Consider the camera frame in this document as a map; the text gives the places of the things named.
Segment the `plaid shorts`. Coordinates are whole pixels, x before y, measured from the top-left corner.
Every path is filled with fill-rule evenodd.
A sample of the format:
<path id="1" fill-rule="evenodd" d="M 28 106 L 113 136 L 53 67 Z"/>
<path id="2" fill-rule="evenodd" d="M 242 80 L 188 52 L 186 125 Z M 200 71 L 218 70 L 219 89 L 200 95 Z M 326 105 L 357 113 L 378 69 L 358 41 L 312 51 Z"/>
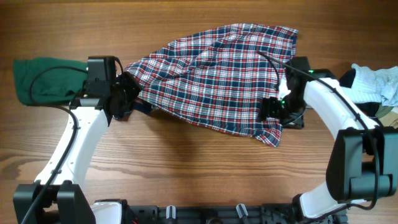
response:
<path id="1" fill-rule="evenodd" d="M 237 23 L 171 41 L 126 67 L 140 84 L 139 98 L 190 124 L 252 137 L 276 147 L 282 124 L 260 121 L 265 98 L 279 95 L 286 62 L 296 53 L 298 30 Z"/>

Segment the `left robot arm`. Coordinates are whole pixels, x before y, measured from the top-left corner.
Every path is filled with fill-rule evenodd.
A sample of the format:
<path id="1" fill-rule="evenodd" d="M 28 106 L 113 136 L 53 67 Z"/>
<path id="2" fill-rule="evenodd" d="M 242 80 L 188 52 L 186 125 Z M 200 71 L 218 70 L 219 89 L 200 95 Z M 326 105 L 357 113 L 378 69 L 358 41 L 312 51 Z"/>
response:
<path id="1" fill-rule="evenodd" d="M 117 74 L 115 56 L 91 56 L 88 77 L 71 100 L 52 157 L 32 184 L 20 184 L 13 202 L 18 223 L 137 223 L 126 200 L 89 204 L 82 191 L 93 152 L 113 118 L 131 112 L 141 88 L 129 72 Z"/>

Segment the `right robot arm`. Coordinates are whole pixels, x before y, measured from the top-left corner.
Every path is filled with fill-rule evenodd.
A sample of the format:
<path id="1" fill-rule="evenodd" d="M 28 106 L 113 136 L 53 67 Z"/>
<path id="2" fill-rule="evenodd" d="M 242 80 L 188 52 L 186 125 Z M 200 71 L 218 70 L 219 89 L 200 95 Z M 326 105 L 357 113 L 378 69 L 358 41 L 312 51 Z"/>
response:
<path id="1" fill-rule="evenodd" d="M 281 99 L 264 98 L 258 119 L 276 118 L 286 125 L 310 106 L 335 140 L 326 180 L 294 197 L 292 221 L 322 222 L 353 207 L 371 210 L 380 198 L 393 196 L 397 190 L 397 130 L 366 116 L 329 70 L 310 69 L 307 58 L 286 63 L 270 56 L 266 60 L 284 67 L 289 93 Z"/>

